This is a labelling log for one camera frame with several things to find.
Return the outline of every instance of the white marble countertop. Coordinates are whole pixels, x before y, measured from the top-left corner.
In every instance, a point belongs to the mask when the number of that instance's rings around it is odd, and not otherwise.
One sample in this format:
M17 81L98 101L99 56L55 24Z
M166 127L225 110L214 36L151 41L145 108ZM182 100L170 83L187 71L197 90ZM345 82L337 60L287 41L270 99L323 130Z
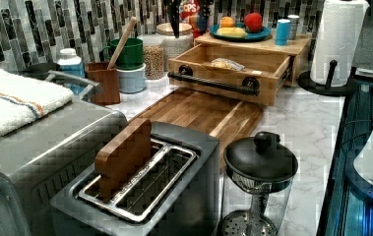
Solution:
M121 103L109 107L120 110L131 119L174 89L176 87L168 84L167 77L147 81L144 91L121 93ZM342 106L342 97L321 96L302 88L283 88L277 95L275 106L266 109L252 133L252 136L259 131L279 134L280 143L289 148L299 161L279 235L316 234ZM251 196L229 185L224 192L223 211L246 209L250 200Z

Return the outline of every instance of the plate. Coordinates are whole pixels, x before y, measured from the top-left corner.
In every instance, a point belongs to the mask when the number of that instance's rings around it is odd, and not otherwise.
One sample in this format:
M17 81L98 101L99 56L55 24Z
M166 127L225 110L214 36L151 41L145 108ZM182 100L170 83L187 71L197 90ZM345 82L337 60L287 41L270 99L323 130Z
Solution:
M244 24L237 23L235 26L237 28L242 28ZM225 39L228 41L261 41L266 39L270 35L270 30L268 28L263 27L263 29L260 32L247 32L246 37L231 37L231 36L224 36L217 34L217 31L219 29L219 25L213 25L210 26L210 34L213 37L219 38L219 39Z

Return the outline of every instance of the white bottle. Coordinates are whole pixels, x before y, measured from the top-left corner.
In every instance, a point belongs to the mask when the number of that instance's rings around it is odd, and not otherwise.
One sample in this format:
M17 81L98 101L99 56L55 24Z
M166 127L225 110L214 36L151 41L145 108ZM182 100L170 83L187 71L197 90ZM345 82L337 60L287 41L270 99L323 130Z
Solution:
M60 50L60 59L57 62L60 65L60 70L77 76L85 77L85 68L82 62L82 58L76 54L74 48L64 48ZM74 94L79 94L84 88L77 85L70 85L70 89Z

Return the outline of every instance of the folded towel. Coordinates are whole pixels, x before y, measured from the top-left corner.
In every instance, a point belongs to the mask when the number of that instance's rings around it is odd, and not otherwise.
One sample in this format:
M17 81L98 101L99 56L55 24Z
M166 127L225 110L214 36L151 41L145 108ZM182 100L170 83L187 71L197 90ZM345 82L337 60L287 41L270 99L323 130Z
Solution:
M45 116L72 96L68 88L0 69L0 136Z

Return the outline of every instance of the black paper towel holder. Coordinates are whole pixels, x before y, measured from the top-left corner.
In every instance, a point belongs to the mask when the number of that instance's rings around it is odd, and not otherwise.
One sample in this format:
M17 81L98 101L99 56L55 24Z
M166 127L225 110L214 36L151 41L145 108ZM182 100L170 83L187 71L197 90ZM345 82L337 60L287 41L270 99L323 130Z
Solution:
M330 62L330 70L328 71L327 81L324 85L318 84L312 81L310 74L311 71L304 72L300 74L299 78L297 79L298 84L305 90L310 92L325 95L325 96L349 96L355 92L355 81L348 77L348 80L345 85L340 87L331 87L331 82L333 81L334 71L338 62L336 60L332 60Z

